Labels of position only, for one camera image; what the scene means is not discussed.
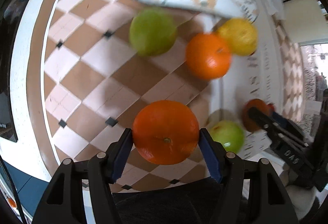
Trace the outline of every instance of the screw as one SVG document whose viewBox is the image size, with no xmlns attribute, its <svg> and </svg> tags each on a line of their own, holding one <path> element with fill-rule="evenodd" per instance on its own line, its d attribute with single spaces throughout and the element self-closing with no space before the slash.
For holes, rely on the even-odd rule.
<svg viewBox="0 0 328 224">
<path fill-rule="evenodd" d="M 105 152 L 99 152 L 98 154 L 97 154 L 97 157 L 98 158 L 104 158 L 106 156 L 106 153 Z"/>
<path fill-rule="evenodd" d="M 262 164 L 264 164 L 264 165 L 267 165 L 267 164 L 270 163 L 266 158 L 262 158 L 262 159 L 261 159 L 261 162 L 262 162 Z"/>
<path fill-rule="evenodd" d="M 227 158 L 235 158 L 236 155 L 232 152 L 227 152 Z"/>
<path fill-rule="evenodd" d="M 70 158 L 65 158 L 64 161 L 63 161 L 63 164 L 64 165 L 68 165 L 72 162 L 72 160 Z"/>
</svg>

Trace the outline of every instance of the yellow lemon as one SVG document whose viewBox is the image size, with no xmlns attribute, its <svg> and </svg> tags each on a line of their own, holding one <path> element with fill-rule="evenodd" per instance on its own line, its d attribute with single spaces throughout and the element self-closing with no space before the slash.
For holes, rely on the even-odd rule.
<svg viewBox="0 0 328 224">
<path fill-rule="evenodd" d="M 223 37 L 230 51 L 239 56 L 248 56 L 257 47 L 257 29 L 242 18 L 232 18 L 217 29 L 216 33 Z"/>
</svg>

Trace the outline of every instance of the green apple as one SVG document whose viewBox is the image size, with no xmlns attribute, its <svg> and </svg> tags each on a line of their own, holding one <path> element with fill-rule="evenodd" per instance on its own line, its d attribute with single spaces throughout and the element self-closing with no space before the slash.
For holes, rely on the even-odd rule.
<svg viewBox="0 0 328 224">
<path fill-rule="evenodd" d="M 237 154 L 244 144 L 244 131 L 239 124 L 230 121 L 222 120 L 216 124 L 211 130 L 212 139 L 223 145 L 227 152 Z"/>
<path fill-rule="evenodd" d="M 129 36 L 131 46 L 139 55 L 160 55 L 173 46 L 177 38 L 177 26 L 165 11 L 150 8 L 133 18 Z"/>
</svg>

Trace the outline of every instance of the brown and white checkered pattern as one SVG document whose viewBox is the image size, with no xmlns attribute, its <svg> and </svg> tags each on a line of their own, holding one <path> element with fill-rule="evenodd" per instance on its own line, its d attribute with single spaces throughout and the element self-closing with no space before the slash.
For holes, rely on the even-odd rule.
<svg viewBox="0 0 328 224">
<path fill-rule="evenodd" d="M 283 26 L 277 23 L 276 31 L 284 72 L 283 116 L 293 121 L 301 121 L 303 115 L 303 63 L 301 49 L 293 43 Z"/>
<path fill-rule="evenodd" d="M 128 34 L 132 18 L 144 7 L 134 0 L 58 1 L 46 45 L 44 91 L 60 161 L 87 160 L 105 151 L 153 101 L 208 103 L 208 83 L 193 77 L 184 65 L 186 42 L 203 31 L 193 19 L 197 14 L 168 9 L 179 25 L 175 45 L 161 56 L 143 58 L 130 48 Z M 109 118 L 118 123 L 107 125 Z M 199 148 L 172 166 L 149 163 L 133 149 L 123 176 L 111 189 L 148 191 L 206 176 Z"/>
</svg>

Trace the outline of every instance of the blue floor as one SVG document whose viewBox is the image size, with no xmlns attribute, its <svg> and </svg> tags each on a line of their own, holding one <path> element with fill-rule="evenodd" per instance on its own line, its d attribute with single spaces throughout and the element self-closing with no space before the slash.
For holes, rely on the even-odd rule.
<svg viewBox="0 0 328 224">
<path fill-rule="evenodd" d="M 41 200 L 48 182 L 34 178 L 18 170 L 7 162 L 5 162 L 5 164 L 11 178 L 13 179 L 22 206 L 27 210 L 27 212 L 34 216 L 36 207 Z M 0 172 L 6 180 L 2 169 L 0 169 Z"/>
</svg>

